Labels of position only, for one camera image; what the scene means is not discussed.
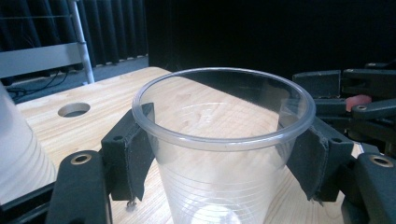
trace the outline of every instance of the cable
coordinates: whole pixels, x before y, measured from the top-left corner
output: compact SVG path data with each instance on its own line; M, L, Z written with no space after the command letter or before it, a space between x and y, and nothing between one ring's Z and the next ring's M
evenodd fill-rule
M56 86L59 86L59 85L61 85L62 83L64 83L64 81L66 80L67 76L69 75L69 72L67 72L67 73L64 75L64 79L63 79L62 81L60 81L59 83L56 83L56 84L50 86L50 84L56 79L56 77L59 75L59 73L60 73L60 71L58 71L58 72L55 74L55 76L52 78L52 80L51 80L49 83L47 83L47 84L46 84L44 87L42 87L42 88L33 89L33 90L26 90L26 89L24 89L24 88L18 88L18 87L16 87L16 88L9 88L9 89L7 89L7 91L8 91L10 94L15 94L14 96L12 96L12 100L14 100L14 101L20 100L23 96L31 95L31 94L34 94L34 93L36 93L36 92L38 92L38 91L43 91L43 90L45 90L45 89L52 88L52 87L56 87Z

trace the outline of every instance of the circular hole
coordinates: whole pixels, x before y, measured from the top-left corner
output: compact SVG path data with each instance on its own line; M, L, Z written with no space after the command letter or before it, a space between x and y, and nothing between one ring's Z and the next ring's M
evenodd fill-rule
M371 156L370 160L380 166L383 167L393 167L393 162L391 162L390 160L388 160L387 158L384 157L380 157L380 156Z
M332 141L336 142L336 143L342 143L343 140L339 139L339 138L332 138Z
M85 160L87 160L87 159L88 159L87 156L80 156L80 157L77 157L77 158L76 158L76 161L82 162L82 161L85 161Z
M73 165L81 165L87 161L89 161L91 159L91 155L89 154L81 154L81 155L77 155L75 158L73 158L71 160L71 163Z
M74 103L65 105L58 110L58 115L63 118L73 118L87 113L91 106L86 103Z
M118 135L118 136L115 136L115 137L113 138L114 141L119 141L119 140L121 140L121 139L122 139L122 136L119 136L119 135Z
M365 110L365 109L367 109L367 106L365 106L365 105L358 105L358 109L359 109L359 110Z

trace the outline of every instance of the clear plastic cup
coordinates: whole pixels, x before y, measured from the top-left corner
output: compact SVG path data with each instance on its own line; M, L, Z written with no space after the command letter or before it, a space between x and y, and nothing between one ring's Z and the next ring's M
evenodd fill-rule
M142 105L153 103L147 116ZM263 223L315 104L295 83L236 68L159 77L133 102L175 223Z

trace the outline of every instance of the wooden tabletop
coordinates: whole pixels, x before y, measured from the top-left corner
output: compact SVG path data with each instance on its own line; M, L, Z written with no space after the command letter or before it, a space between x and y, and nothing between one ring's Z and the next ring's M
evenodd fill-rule
M62 159L74 152L99 150L101 140L131 109L136 92L152 79L168 73L160 68L145 68L17 107L59 167ZM63 106L74 103L85 103L91 108L78 117L59 116L58 111ZM343 223L342 194L336 203L324 203L322 206L309 202L290 171L285 172L265 223ZM134 208L127 208L126 202L111 202L114 223L173 223L156 161L150 167L145 188L143 202L137 202Z

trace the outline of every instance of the white pole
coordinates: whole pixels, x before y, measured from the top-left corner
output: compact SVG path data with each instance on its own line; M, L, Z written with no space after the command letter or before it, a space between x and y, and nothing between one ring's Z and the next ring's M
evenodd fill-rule
M68 2L70 10L72 11L72 21L76 31L79 54L81 56L82 64L84 66L85 75L87 76L88 83L93 83L95 82L95 80L93 78L93 72L91 68L90 54L88 53L87 42L85 42L84 33L82 32L81 21L79 20L77 1L78 0L69 0Z

